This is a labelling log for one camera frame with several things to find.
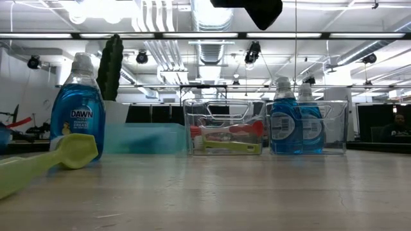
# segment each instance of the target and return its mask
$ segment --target bottle cap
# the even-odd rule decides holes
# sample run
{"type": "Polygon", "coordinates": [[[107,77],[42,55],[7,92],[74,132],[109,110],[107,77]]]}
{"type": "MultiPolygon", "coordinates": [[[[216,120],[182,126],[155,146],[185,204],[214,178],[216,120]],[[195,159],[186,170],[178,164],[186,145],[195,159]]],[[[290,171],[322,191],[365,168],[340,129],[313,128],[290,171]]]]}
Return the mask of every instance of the bottle cap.
{"type": "Polygon", "coordinates": [[[94,72],[94,66],[91,57],[87,53],[76,53],[74,62],[71,64],[71,71],[87,71],[91,75],[94,72]]]}
{"type": "Polygon", "coordinates": [[[309,83],[303,83],[298,89],[298,93],[301,94],[311,94],[311,86],[309,83]]]}
{"type": "Polygon", "coordinates": [[[291,88],[290,80],[287,77],[280,77],[275,81],[277,88],[291,88]]]}

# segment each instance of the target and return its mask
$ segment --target wooden table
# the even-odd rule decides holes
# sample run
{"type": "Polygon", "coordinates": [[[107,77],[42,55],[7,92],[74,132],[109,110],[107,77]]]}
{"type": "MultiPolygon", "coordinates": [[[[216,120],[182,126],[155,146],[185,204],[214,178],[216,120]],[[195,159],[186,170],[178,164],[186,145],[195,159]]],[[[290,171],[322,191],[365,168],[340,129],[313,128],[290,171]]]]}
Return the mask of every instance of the wooden table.
{"type": "Polygon", "coordinates": [[[410,230],[411,156],[104,155],[0,201],[0,230],[410,230]]]}

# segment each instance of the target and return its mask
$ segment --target plastic container handle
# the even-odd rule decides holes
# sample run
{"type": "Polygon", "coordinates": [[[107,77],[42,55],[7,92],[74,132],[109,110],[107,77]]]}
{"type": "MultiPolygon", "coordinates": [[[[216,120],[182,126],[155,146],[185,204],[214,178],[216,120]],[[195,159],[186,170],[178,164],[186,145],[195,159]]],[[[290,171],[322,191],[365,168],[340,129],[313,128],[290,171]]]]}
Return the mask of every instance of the plastic container handle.
{"type": "Polygon", "coordinates": [[[247,112],[249,112],[250,106],[249,103],[243,103],[243,102],[238,102],[238,103],[233,103],[233,102],[221,102],[221,101],[209,101],[207,102],[207,111],[210,113],[211,118],[214,120],[233,120],[233,121],[241,121],[244,119],[245,115],[247,115],[247,112]],[[247,108],[245,109],[244,113],[241,115],[240,118],[228,118],[228,117],[216,117],[213,115],[213,113],[210,110],[210,106],[229,106],[229,105],[245,105],[247,108]]]}

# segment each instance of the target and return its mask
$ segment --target green plastic utensil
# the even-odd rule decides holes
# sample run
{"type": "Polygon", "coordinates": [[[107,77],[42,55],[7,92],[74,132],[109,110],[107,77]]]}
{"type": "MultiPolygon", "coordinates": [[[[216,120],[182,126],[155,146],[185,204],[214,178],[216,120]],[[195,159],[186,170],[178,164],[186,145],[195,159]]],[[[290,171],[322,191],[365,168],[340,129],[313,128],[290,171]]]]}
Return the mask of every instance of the green plastic utensil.
{"type": "Polygon", "coordinates": [[[61,163],[69,169],[79,169],[97,155],[94,136],[74,133],[64,136],[55,151],[29,158],[11,157],[0,160],[0,199],[22,189],[32,178],[57,164],[61,163]]]}

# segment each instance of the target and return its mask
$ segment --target blue dish soap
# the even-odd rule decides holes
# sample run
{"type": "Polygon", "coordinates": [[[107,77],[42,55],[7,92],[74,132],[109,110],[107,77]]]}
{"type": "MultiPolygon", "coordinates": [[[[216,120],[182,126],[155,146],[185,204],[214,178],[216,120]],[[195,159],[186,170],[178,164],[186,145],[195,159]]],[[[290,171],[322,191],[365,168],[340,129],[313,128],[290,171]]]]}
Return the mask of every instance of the blue dish soap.
{"type": "Polygon", "coordinates": [[[322,153],[324,147],[324,123],[320,108],[316,107],[309,83],[299,88],[298,102],[302,116],[302,151],[304,153],[322,153]]]}
{"type": "Polygon", "coordinates": [[[53,105],[50,124],[50,149],[64,135],[94,135],[100,159],[103,152],[105,108],[93,75],[94,67],[87,53],[77,53],[71,74],[60,89],[53,105]]]}
{"type": "Polygon", "coordinates": [[[302,153],[302,121],[291,84],[287,77],[276,81],[271,109],[271,149],[276,154],[302,153]]]}

